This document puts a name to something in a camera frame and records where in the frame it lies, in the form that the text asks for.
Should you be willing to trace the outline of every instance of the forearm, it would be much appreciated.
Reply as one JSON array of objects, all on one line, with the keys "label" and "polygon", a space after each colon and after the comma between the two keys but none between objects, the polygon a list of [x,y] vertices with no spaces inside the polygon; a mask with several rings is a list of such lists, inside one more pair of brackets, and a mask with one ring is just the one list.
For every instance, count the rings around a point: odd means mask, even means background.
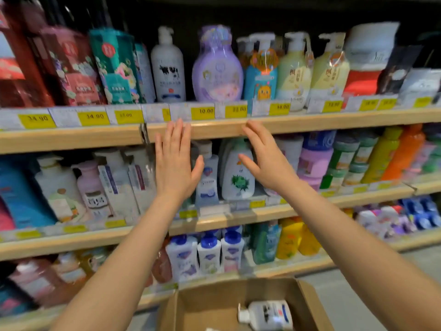
[{"label": "forearm", "polygon": [[282,194],[303,218],[351,287],[389,330],[441,325],[438,283],[351,220],[307,183],[292,179]]},{"label": "forearm", "polygon": [[157,197],[51,330],[125,330],[179,206],[179,201],[165,196]]}]

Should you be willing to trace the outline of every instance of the yellow bottle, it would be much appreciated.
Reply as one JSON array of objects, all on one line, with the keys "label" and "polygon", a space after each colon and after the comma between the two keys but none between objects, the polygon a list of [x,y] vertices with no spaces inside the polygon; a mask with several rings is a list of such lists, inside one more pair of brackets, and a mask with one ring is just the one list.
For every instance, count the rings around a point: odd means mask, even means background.
[{"label": "yellow bottle", "polygon": [[314,61],[310,98],[342,95],[350,71],[343,51],[345,35],[346,33],[322,33],[318,36],[329,39],[329,42],[325,52]]},{"label": "yellow bottle", "polygon": [[314,254],[317,254],[322,246],[306,224],[302,227],[301,235],[302,239],[299,244],[299,252],[304,256],[313,256]]},{"label": "yellow bottle", "polygon": [[386,127],[383,135],[374,146],[369,157],[369,167],[364,173],[361,183],[373,183],[380,181],[389,162],[392,160],[395,150],[400,145],[402,127]]},{"label": "yellow bottle", "polygon": [[282,227],[276,258],[289,259],[294,256],[299,247],[303,222],[299,216],[282,218],[279,220]]}]

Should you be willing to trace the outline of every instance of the purple bottle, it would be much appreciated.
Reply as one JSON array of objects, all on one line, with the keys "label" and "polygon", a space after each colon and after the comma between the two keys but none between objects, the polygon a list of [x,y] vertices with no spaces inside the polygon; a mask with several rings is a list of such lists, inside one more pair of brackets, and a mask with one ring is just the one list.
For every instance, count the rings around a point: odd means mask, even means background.
[{"label": "purple bottle", "polygon": [[225,26],[205,26],[201,30],[204,53],[193,66],[196,100],[219,102],[240,100],[243,71],[231,49],[231,33]]}]

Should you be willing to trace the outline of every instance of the pink bottle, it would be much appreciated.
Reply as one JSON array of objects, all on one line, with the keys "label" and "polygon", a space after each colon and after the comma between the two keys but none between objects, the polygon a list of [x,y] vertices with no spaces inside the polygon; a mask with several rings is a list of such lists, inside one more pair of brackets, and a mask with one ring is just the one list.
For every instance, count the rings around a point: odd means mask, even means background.
[{"label": "pink bottle", "polygon": [[0,231],[8,231],[13,229],[15,229],[14,221],[12,220],[8,209],[0,197]]},{"label": "pink bottle", "polygon": [[92,219],[111,216],[112,211],[100,181],[96,161],[84,161],[78,165],[72,165],[72,168],[78,168],[81,171],[77,185]]},{"label": "pink bottle", "polygon": [[326,174],[334,149],[313,151],[302,148],[297,174],[309,178],[322,178]]}]

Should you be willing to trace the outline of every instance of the yellow price tag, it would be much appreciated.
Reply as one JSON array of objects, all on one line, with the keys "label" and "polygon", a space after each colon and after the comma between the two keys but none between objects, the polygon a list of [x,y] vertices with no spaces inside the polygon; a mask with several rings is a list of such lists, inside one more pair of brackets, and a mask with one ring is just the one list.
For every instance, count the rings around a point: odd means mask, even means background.
[{"label": "yellow price tag", "polygon": [[367,187],[368,186],[355,187],[354,188],[354,194],[367,192]]},{"label": "yellow price tag", "polygon": [[191,119],[193,121],[213,120],[214,107],[191,108]]},{"label": "yellow price tag", "polygon": [[115,110],[115,117],[118,124],[144,123],[141,110]]},{"label": "yellow price tag", "polygon": [[66,234],[79,234],[89,230],[85,225],[67,225],[63,228],[63,231]]},{"label": "yellow price tag", "polygon": [[426,97],[419,97],[415,100],[414,108],[424,108],[427,107],[429,104],[432,103],[432,97],[426,96]]},{"label": "yellow price tag", "polygon": [[182,218],[182,219],[193,218],[193,217],[197,217],[197,216],[198,216],[198,211],[196,209],[179,211],[179,218]]},{"label": "yellow price tag", "polygon": [[375,108],[378,105],[378,101],[380,101],[379,99],[372,99],[372,100],[363,100],[361,101],[361,105],[360,105],[360,111],[370,111],[370,110],[375,110]]},{"label": "yellow price tag", "polygon": [[15,234],[15,236],[18,239],[33,239],[33,238],[40,238],[41,233],[37,230],[32,231],[20,231]]},{"label": "yellow price tag", "polygon": [[106,228],[120,228],[126,225],[127,225],[126,220],[124,219],[116,219],[114,221],[107,221],[105,223]]},{"label": "yellow price tag", "polygon": [[260,201],[251,201],[250,202],[250,208],[262,208],[263,206],[266,205],[265,200],[260,200]]},{"label": "yellow price tag", "polygon": [[396,99],[382,99],[378,105],[377,110],[389,110],[392,109],[396,104]]},{"label": "yellow price tag", "polygon": [[288,115],[291,103],[272,103],[269,105],[270,116]]},{"label": "yellow price tag", "polygon": [[325,101],[322,112],[339,112],[343,106],[343,101]]},{"label": "yellow price tag", "polygon": [[246,118],[247,105],[225,106],[225,118]]},{"label": "yellow price tag", "polygon": [[335,191],[322,191],[322,196],[323,197],[331,197],[334,196]]},{"label": "yellow price tag", "polygon": [[80,123],[84,127],[96,125],[110,125],[109,117],[105,111],[78,112]]},{"label": "yellow price tag", "polygon": [[49,114],[19,114],[25,129],[52,129],[57,127]]},{"label": "yellow price tag", "polygon": [[172,120],[169,108],[162,108],[162,117],[164,118],[164,122],[170,122]]},{"label": "yellow price tag", "polygon": [[380,183],[377,187],[377,189],[388,189],[391,187],[390,182]]}]

